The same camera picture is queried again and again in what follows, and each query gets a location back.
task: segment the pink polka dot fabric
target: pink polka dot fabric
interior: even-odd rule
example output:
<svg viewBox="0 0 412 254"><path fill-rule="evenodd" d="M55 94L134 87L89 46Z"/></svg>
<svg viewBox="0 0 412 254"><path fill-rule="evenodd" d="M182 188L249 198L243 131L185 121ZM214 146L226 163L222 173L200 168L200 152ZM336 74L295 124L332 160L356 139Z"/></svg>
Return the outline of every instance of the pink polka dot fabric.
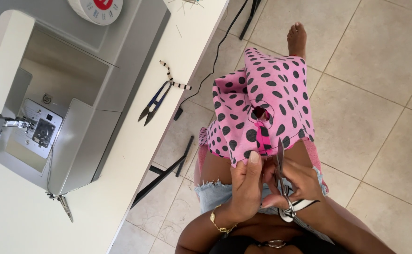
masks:
<svg viewBox="0 0 412 254"><path fill-rule="evenodd" d="M314 141L305 61L265 55L256 48L245 49L244 55L244 69L214 81L217 120L199 135L200 145L231 159L232 166L240 160L246 164L250 151L275 155L279 138L286 149L302 138ZM260 120L261 112L265 120Z"/></svg>

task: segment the denim shorts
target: denim shorts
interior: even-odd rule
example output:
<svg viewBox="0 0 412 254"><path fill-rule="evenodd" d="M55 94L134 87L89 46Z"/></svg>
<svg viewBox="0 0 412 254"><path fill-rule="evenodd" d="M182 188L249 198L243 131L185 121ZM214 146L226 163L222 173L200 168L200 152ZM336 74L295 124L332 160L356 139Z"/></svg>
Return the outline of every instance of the denim shorts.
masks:
<svg viewBox="0 0 412 254"><path fill-rule="evenodd" d="M321 183L322 174L319 172L319 170L316 167L313 167L313 169L316 170L319 184L321 185L321 188L322 188L322 194L325 196L327 187ZM283 182L285 185L289 186L288 195L292 194L293 193L292 184L285 178L283 178ZM278 189L280 190L280 192L281 192L281 186L282 186L281 184L278 185ZM229 199L231 199L233 195L232 185L222 184L220 181L217 181L216 183L210 183L210 182L203 183L203 185L195 187L195 192L197 193L200 199L201 214L214 209L217 205L227 202ZM269 190L269 186L267 186L267 184L264 184L262 187L261 202L269 194L271 194L271 191ZM258 212L265 213L265 214L278 215L277 208L273 206L269 208L261 208L259 209ZM318 238L333 243L332 240L328 236L320 233L319 231L305 224L298 217L294 217L294 222L297 223L302 228L305 228L306 230L315 234Z"/></svg>

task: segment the hole in fabric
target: hole in fabric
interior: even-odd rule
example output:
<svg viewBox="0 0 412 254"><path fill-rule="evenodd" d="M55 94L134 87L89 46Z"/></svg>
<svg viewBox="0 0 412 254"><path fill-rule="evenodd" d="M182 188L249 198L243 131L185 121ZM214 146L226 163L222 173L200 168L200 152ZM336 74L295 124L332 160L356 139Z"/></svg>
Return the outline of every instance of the hole in fabric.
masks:
<svg viewBox="0 0 412 254"><path fill-rule="evenodd" d="M253 114L255 114L258 120L263 121L263 122L266 122L267 120L269 120L269 117L270 117L267 110L259 106L254 108Z"/></svg>

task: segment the gold chain bracelet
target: gold chain bracelet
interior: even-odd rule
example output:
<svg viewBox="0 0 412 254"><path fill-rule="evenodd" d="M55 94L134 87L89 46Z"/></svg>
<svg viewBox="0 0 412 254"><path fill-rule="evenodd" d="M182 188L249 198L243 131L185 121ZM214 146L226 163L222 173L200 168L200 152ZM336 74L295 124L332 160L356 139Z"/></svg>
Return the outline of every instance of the gold chain bracelet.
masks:
<svg viewBox="0 0 412 254"><path fill-rule="evenodd" d="M232 230L233 230L233 228L235 228L235 227L237 227L237 224L236 225L234 225L232 228L230 228L230 229L227 229L227 228L219 228L219 227L217 227L217 225L215 224L215 213L214 213L214 211L219 207L219 206L221 206L222 204L220 204L220 205L218 205L218 206L216 206L215 208L214 208L214 210L212 210L212 212L210 213L210 221L214 224L214 226L219 230L219 232L226 232L227 234L229 234Z"/></svg>

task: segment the black power cord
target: black power cord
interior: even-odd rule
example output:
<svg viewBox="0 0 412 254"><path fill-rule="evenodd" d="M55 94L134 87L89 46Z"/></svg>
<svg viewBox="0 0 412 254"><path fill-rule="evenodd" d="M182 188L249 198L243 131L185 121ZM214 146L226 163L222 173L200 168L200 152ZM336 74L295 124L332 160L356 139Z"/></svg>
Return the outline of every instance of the black power cord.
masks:
<svg viewBox="0 0 412 254"><path fill-rule="evenodd" d="M245 2L243 3L242 7L241 7L240 10L239 10L239 12L237 12L236 17L234 17L234 20L231 22L230 27L228 27L228 30L226 30L225 36L224 36L223 39L219 42L219 45L217 45L217 54L215 55L214 65L212 66L212 72L209 73L208 76L206 76L206 78L204 78L203 81L200 82L200 87L198 87L198 91L197 91L195 94L187 97L184 101L182 101L182 102L180 103L180 105L179 105L179 107L178 107L178 110L176 111L176 114L175 114L175 117L173 118L173 120L175 120L175 121L178 120L179 116L180 116L180 115L182 114L182 112L184 111L184 110L181 108L181 105L182 105L185 101L187 101L188 99L190 99L190 98L192 98L193 96L197 95L197 94L200 92L200 89L202 88L203 82L204 82L207 78L209 78L209 76L211 76L212 74L214 74L214 72L215 72L215 63L217 62L217 58L219 57L219 48L220 48L220 45L221 45L222 42L226 39L226 36L227 36L228 33L230 32L231 27L233 26L234 22L237 20L237 18L239 17L240 13L241 13L242 10L243 10L243 8L244 8L245 5L247 4L247 1L248 1L248 0L245 0Z"/></svg>

